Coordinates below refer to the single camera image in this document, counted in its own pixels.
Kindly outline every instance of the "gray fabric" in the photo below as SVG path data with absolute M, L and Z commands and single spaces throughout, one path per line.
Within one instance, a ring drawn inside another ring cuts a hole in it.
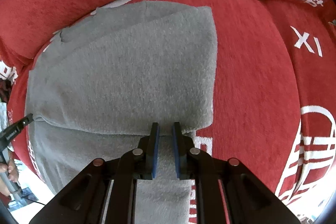
M 46 184 L 59 192 L 97 157 L 112 160 L 137 147 L 143 136 L 92 134 L 34 122 L 29 127 L 36 163 Z M 195 132 L 188 134 L 194 137 Z M 172 137 L 161 136 L 157 177 L 138 181 L 135 224 L 186 224 L 191 181 L 176 178 Z
M 29 74 L 29 137 L 43 179 L 59 192 L 94 158 L 137 147 L 159 122 L 158 177 L 141 181 L 136 224 L 186 223 L 190 181 L 176 179 L 171 126 L 212 123 L 217 38 L 208 7 L 143 1 L 65 28 Z
M 30 73 L 26 112 L 102 134 L 212 123 L 216 31 L 209 7 L 144 1 L 64 29 Z

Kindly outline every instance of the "screw head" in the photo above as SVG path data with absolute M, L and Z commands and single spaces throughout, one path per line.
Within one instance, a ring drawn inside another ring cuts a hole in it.
M 200 151 L 198 148 L 196 148 L 196 147 L 191 148 L 189 151 L 190 151 L 190 153 L 193 154 L 193 155 L 198 155 L 198 154 L 201 152 L 201 151 Z
M 229 159 L 229 164 L 232 166 L 238 166 L 239 165 L 239 160 L 236 158 L 231 158 Z
M 100 159 L 100 158 L 98 158 L 98 159 L 94 159 L 94 160 L 93 160 L 93 165 L 94 165 L 94 166 L 102 166 L 103 163 L 104 163 L 104 160 L 103 160 L 103 159 Z
M 143 151 L 142 151 L 141 148 L 135 148 L 133 150 L 133 155 L 135 155 L 135 156 L 140 156 L 142 153 L 143 153 Z

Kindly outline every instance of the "finger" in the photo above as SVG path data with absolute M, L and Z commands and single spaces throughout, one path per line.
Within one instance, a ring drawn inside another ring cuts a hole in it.
M 19 171 L 17 169 L 17 167 L 15 166 L 15 168 L 9 173 L 8 175 L 9 180 L 13 181 L 13 182 L 17 182 L 19 179 Z
M 16 169 L 16 164 L 15 164 L 14 160 L 9 160 L 8 173 L 11 173 L 15 169 Z
M 0 173 L 6 172 L 8 166 L 6 164 L 0 164 Z
M 9 149 L 8 149 L 8 156 L 9 156 L 10 160 L 13 159 L 13 153 L 12 153 L 12 151 L 10 151 Z
M 18 182 L 18 176 L 16 176 L 15 174 L 10 174 L 8 176 L 8 179 L 11 180 L 12 182 Z
M 19 171 L 18 171 L 17 166 L 14 163 L 14 160 L 10 160 L 9 162 L 8 173 L 9 173 L 8 178 L 14 182 L 17 182 L 19 178 Z

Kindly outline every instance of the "human hand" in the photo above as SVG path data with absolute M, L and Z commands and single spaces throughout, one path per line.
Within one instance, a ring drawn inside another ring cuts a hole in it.
M 8 170 L 8 178 L 9 180 L 11 180 L 12 182 L 18 182 L 19 179 L 19 171 L 14 163 L 14 158 L 13 158 L 13 154 L 11 151 L 8 151 L 8 155 L 9 155 L 9 163 L 7 164 L 0 164 L 0 173 L 6 172 Z M 0 178 L 0 193 L 2 193 L 5 196 L 9 196 L 11 193 L 8 190 L 7 186 L 5 185 L 5 183 L 2 181 L 2 179 Z

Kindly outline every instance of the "black cable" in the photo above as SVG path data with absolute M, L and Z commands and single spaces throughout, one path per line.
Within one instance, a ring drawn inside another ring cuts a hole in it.
M 31 202 L 35 202 L 35 203 L 38 203 L 38 204 L 41 204 L 41 205 L 45 206 L 45 204 L 40 203 L 40 202 L 38 202 L 38 201 L 31 200 L 30 198 L 27 198 L 27 197 L 25 197 L 25 196 L 23 196 L 22 198 L 24 198 L 24 199 L 26 199 L 26 200 L 29 200 L 29 201 L 31 201 Z

